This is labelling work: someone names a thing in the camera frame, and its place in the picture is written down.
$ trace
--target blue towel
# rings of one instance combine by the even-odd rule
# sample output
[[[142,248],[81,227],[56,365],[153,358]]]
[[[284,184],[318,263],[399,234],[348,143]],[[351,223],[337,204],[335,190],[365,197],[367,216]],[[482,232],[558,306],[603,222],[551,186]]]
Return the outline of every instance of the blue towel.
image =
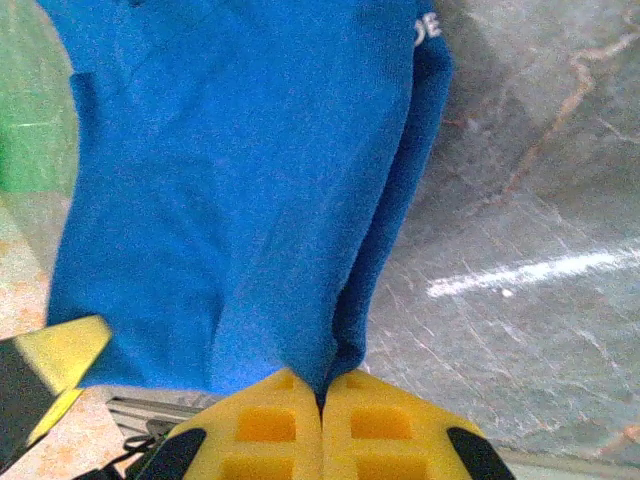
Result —
[[[440,122],[430,2],[40,3],[80,132],[48,323],[114,333],[84,385],[227,394],[288,366],[322,396],[364,357]]]

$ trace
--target gray marble surface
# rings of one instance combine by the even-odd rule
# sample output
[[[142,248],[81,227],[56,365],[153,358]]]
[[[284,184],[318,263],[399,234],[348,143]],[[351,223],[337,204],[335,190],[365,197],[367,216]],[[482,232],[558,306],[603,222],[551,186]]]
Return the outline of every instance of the gray marble surface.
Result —
[[[365,368],[518,450],[640,464],[640,9],[443,0],[445,125]]]

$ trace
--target green object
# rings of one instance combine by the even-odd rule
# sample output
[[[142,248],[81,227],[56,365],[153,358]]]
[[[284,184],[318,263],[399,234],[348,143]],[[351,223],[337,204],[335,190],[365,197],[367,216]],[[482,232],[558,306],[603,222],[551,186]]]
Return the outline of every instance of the green object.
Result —
[[[66,53],[31,0],[0,5],[0,191],[71,195],[76,115]]]

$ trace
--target blue cloth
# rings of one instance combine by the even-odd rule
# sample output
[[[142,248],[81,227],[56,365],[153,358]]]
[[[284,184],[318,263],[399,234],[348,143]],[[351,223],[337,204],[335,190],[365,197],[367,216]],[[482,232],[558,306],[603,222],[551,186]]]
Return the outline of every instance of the blue cloth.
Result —
[[[430,3],[40,3],[80,131],[48,323],[114,333],[84,385],[232,393],[288,366],[321,396],[364,357],[439,125]]]

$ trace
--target printed logo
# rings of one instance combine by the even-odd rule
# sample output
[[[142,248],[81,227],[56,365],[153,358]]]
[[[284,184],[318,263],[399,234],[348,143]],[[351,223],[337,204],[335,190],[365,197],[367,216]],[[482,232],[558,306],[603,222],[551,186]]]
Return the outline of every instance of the printed logo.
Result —
[[[415,28],[416,33],[418,34],[418,37],[413,44],[415,47],[424,42],[427,35],[429,38],[434,38],[439,37],[442,34],[438,16],[433,12],[425,13],[421,19],[416,20],[416,24],[413,28]]]

